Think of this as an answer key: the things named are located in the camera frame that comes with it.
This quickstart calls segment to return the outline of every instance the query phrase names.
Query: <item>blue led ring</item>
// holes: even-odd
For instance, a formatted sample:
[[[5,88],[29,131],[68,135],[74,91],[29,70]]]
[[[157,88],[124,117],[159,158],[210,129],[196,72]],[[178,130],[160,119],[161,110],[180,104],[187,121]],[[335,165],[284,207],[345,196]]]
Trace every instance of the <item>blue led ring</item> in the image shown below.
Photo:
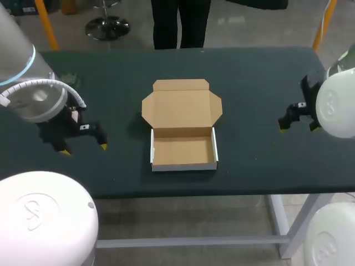
[[[0,86],[3,86],[3,85],[6,85],[6,84],[9,84],[11,82],[14,82],[15,80],[19,79],[20,77],[22,77],[22,75],[24,73],[27,72],[27,70],[31,67],[31,65],[33,64],[33,61],[34,61],[34,58],[35,58],[35,55],[36,55],[36,49],[34,47],[34,45],[32,44],[33,46],[33,54],[32,54],[32,57],[30,58],[28,64],[26,65],[26,67],[20,72],[18,73],[16,76],[13,76],[12,78],[6,80],[6,81],[3,81],[3,82],[0,82]]]

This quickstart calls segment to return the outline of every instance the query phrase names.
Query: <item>open box lid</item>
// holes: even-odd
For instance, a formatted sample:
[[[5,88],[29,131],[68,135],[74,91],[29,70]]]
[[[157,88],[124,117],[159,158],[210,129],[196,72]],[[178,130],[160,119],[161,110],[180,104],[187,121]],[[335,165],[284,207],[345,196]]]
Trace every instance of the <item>open box lid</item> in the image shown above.
[[[154,129],[212,127],[222,101],[209,87],[204,79],[157,80],[142,101],[142,117]]]

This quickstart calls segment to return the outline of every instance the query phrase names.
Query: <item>dark green table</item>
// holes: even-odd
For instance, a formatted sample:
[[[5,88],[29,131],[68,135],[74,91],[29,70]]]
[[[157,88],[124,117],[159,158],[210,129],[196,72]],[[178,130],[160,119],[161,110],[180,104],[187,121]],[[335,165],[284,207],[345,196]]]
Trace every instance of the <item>dark green table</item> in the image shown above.
[[[69,141],[74,156],[41,143],[35,125],[1,110],[0,178],[34,170],[63,173],[94,198],[322,193],[355,190],[355,141],[336,139],[309,121],[285,135],[277,119],[302,101],[300,80],[322,69],[308,48],[236,48],[160,52],[45,53],[60,76],[77,73],[88,120],[109,135],[103,152],[90,137]],[[150,126],[141,100],[156,79],[206,79],[221,97],[215,125],[219,166],[211,172],[152,173]]]

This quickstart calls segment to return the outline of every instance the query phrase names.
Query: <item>black pants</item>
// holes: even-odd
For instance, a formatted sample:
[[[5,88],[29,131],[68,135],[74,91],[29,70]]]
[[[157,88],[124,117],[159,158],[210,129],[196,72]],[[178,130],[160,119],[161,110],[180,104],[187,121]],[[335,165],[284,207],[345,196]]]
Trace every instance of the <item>black pants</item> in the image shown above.
[[[181,48],[202,48],[211,0],[151,0],[155,49],[176,49],[178,10],[182,25]]]

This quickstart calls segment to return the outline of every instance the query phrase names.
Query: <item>metal table frame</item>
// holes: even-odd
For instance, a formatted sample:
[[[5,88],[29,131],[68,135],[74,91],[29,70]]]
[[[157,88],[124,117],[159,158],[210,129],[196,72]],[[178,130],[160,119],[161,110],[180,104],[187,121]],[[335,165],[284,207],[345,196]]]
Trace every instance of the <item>metal table frame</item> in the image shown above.
[[[99,240],[97,248],[167,247],[178,245],[245,245],[279,244],[280,257],[290,259],[305,240],[307,227],[313,215],[333,197],[330,194],[310,194],[291,227],[288,226],[281,195],[268,195],[275,236],[235,237],[181,237]]]

